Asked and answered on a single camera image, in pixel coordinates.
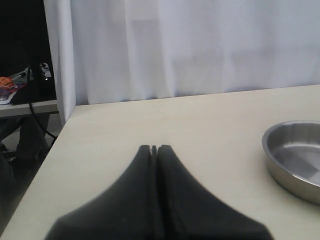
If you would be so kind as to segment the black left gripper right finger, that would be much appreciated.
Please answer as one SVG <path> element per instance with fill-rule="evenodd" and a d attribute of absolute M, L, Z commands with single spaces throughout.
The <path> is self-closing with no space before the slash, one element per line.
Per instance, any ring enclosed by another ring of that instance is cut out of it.
<path fill-rule="evenodd" d="M 211 194 L 169 145 L 156 157 L 158 201 L 166 240 L 271 240 L 262 223 Z"/>

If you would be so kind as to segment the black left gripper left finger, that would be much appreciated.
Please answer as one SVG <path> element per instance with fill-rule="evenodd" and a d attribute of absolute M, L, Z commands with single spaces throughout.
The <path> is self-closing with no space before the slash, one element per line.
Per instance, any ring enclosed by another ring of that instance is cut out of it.
<path fill-rule="evenodd" d="M 101 195 L 58 218 L 47 240 L 154 240 L 151 152 L 139 147 L 124 173 Z"/>

